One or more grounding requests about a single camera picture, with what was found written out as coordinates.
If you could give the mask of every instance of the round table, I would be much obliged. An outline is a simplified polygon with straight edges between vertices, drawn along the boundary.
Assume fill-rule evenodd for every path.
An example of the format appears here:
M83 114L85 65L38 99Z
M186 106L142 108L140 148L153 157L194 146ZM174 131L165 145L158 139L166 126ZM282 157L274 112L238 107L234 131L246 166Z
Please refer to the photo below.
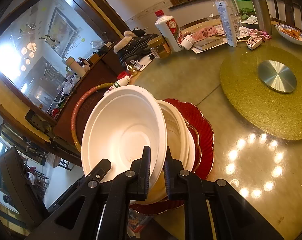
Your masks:
M270 55L276 47L302 61L302 46L285 40L274 26L272 37L261 45L268 46ZM221 87L220 67L239 50L250 57L245 42L199 54L191 50L173 53L153 60L134 84L156 99L195 104L214 131L214 165L208 180L227 180L284 239L295 239L302 230L302 140L265 133L229 102ZM176 238L184 239L183 207L156 215L155 220Z

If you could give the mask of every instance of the white bottle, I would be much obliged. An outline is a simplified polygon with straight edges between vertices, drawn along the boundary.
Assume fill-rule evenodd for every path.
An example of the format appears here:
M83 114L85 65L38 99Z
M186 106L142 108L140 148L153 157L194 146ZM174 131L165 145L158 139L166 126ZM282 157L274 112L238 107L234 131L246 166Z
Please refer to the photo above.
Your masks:
M130 78L128 76L125 76L124 78L119 79L117 82L114 83L113 86L111 86L107 92L103 94L105 97L108 93L110 93L113 89L116 89L118 87L126 86L130 82Z
M173 16L164 15L162 10L156 11L155 15L158 18L155 22L155 26L161 32L171 50L173 52L182 50L183 47L181 43L184 37Z

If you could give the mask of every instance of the white bowl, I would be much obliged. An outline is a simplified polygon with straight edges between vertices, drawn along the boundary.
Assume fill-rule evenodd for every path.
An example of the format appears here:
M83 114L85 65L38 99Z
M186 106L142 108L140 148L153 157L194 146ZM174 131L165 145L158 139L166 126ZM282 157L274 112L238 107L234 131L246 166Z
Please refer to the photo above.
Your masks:
M185 121L179 110L168 102L157 100L161 107L167 134L167 145L170 147L172 158L180 160L183 167L187 166L189 151L190 151L190 139L192 140L191 147L194 148L195 158L195 146L192 135L186 127ZM163 171L160 174L159 179L156 181L152 190L149 190L148 197L145 201L137 201L138 204L149 205L158 202L166 197L165 181Z
M155 98L138 86L119 87L102 98L86 124L81 160L84 174L103 159L111 169L101 182L109 181L131 167L151 147L149 190L163 168L166 153L166 125Z
M291 37L290 35L287 35L283 32L280 31L280 28L282 29L294 29L296 31L298 31L297 29L291 27L291 26L287 26L287 25L284 25L284 24L276 24L275 25L275 28L276 30L278 31L278 33L283 37L285 38L286 40L292 42L292 43L295 43L295 44L298 44L298 45L302 45L302 33L300 32L300 39L296 39L296 38L293 38Z

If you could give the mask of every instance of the red scalloped plate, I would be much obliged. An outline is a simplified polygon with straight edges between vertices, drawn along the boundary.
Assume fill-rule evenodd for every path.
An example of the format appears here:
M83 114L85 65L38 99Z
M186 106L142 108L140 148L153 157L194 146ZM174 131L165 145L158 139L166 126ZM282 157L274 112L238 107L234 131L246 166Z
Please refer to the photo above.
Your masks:
M195 174L201 179L206 179L212 170L214 162L214 135L210 123L203 117L200 109L192 103L181 102L173 98L165 99L164 101L175 106L180 111L184 119L186 119L189 124L198 131L200 136L202 159L200 165L195 171Z
M203 117L200 109L192 103L181 102L173 98L168 98L164 101L175 106L184 119L187 120L187 122L198 132L200 149L196 147L195 162L192 172L198 175L201 179L206 179L212 170L214 162L214 135L210 123ZM196 131L190 128L189 131L192 134L195 145L197 145ZM150 205L134 204L131 205L130 208L145 215L156 215L167 210L178 208L183 204L184 201L182 200L172 201L165 198L162 201Z

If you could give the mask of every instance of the book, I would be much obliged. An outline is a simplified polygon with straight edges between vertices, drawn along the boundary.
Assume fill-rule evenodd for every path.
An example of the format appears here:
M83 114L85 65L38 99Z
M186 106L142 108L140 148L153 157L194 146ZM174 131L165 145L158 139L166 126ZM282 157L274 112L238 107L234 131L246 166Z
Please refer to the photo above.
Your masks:
M193 47L201 50L209 49L223 42L222 37L211 36L204 40L197 41L193 44Z

